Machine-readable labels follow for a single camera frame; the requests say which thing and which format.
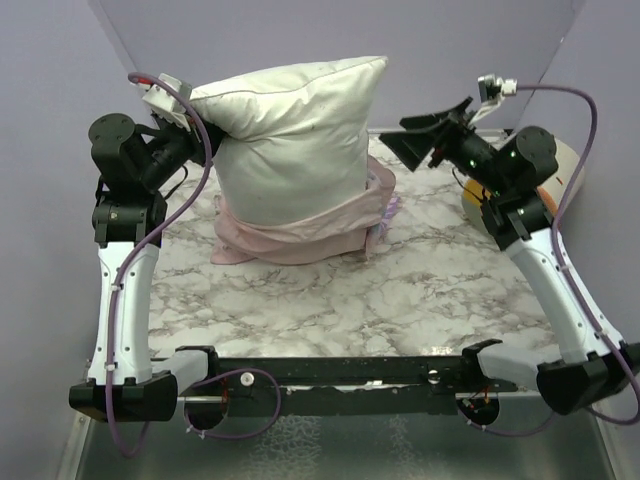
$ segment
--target marble table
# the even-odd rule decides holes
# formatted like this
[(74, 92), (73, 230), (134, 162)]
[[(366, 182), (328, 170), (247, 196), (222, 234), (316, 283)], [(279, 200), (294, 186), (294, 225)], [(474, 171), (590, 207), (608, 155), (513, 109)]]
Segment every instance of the marble table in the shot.
[[(152, 355), (182, 345), (214, 345), (236, 357), (455, 354), (487, 338), (553, 347), (520, 272), (465, 220), (450, 168), (410, 173), (375, 138), (370, 153), (396, 173), (404, 207), (368, 261), (353, 254), (300, 267), (212, 265), (219, 192), (212, 175), (165, 233), (151, 300)], [(191, 168), (170, 211), (200, 174)]]

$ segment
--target marble tabletop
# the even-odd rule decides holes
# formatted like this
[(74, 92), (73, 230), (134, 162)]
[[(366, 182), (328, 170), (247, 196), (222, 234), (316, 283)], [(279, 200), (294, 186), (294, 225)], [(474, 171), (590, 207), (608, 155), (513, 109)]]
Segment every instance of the marble tabletop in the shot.
[[(397, 175), (404, 205), (368, 260), (352, 254), (297, 267), (211, 264), (219, 193), (212, 174), (165, 232), (151, 298), (152, 355), (183, 345), (213, 345), (236, 357), (455, 354), (488, 338), (553, 348), (523, 276), (465, 220), (450, 169), (411, 173), (375, 138), (370, 153)], [(200, 174), (190, 169), (170, 212)]]

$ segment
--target gray wall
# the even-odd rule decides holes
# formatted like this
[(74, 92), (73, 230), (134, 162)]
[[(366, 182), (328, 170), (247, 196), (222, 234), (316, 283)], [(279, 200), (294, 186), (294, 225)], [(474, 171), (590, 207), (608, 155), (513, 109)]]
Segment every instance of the gray wall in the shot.
[(48, 480), (97, 326), (87, 129), (145, 115), (86, 0), (4, 0), (0, 71), (0, 478)]
[[(450, 108), (479, 75), (537, 81), (582, 0), (90, 0), (141, 70), (194, 84), (288, 63), (386, 54), (370, 126)], [(482, 125), (513, 127), (520, 97)]]
[[(583, 88), (599, 107), (586, 183), (567, 213), (564, 231), (585, 283), (631, 342), (640, 341), (639, 18), (638, 0), (588, 0), (544, 77), (547, 83)], [(581, 102), (537, 93), (521, 124), (542, 125), (580, 151), (589, 128), (589, 110)], [(620, 417), (632, 416), (636, 408), (629, 391), (610, 406)], [(630, 478), (640, 478), (640, 426), (613, 435), (621, 459), (635, 462)]]

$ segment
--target pillow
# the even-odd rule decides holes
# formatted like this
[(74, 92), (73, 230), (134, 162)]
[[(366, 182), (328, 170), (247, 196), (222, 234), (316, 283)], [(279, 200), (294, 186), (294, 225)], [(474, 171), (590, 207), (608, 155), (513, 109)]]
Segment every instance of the pillow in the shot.
[(341, 205), (367, 185), (367, 117), (387, 57), (260, 70), (194, 89), (228, 133), (214, 159), (235, 218), (277, 226)]

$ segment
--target pillowcase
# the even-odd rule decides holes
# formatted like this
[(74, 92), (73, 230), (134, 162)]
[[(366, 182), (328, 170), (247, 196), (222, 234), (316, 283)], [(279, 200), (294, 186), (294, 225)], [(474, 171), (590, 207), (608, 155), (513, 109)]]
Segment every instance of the pillowcase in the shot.
[(193, 90), (228, 133), (214, 166), (229, 210), (257, 226), (293, 223), (361, 194), (367, 117), (387, 57), (260, 70)]

